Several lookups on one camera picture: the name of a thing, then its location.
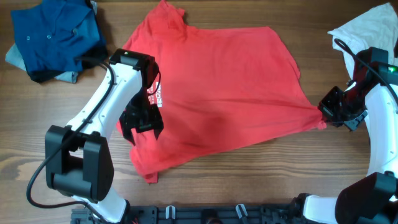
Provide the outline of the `red t-shirt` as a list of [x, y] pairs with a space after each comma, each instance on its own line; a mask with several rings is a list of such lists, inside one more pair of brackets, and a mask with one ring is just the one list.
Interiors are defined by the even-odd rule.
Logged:
[[197, 157], [325, 128], [275, 31], [199, 29], [187, 25], [184, 14], [161, 1], [124, 44], [153, 56], [161, 72], [150, 102], [159, 107], [164, 129], [159, 137], [132, 134], [130, 158], [147, 183]]

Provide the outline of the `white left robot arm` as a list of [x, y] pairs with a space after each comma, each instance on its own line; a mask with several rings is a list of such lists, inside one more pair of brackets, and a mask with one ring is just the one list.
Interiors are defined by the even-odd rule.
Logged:
[[129, 202], [112, 186], [114, 166], [108, 146], [113, 128], [134, 142], [133, 131], [164, 128], [160, 111], [149, 103], [147, 89], [160, 75], [155, 62], [113, 62], [83, 110], [64, 127], [51, 126], [45, 135], [46, 184], [74, 204], [85, 206], [94, 223], [126, 223]]

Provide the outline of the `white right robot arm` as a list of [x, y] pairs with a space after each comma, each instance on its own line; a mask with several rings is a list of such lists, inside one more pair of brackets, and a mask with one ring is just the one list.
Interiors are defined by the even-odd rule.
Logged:
[[337, 197], [300, 194], [289, 218], [307, 223], [397, 223], [397, 67], [375, 47], [352, 55], [348, 89], [337, 86], [319, 102], [323, 119], [354, 131], [366, 122], [371, 148], [366, 177]]

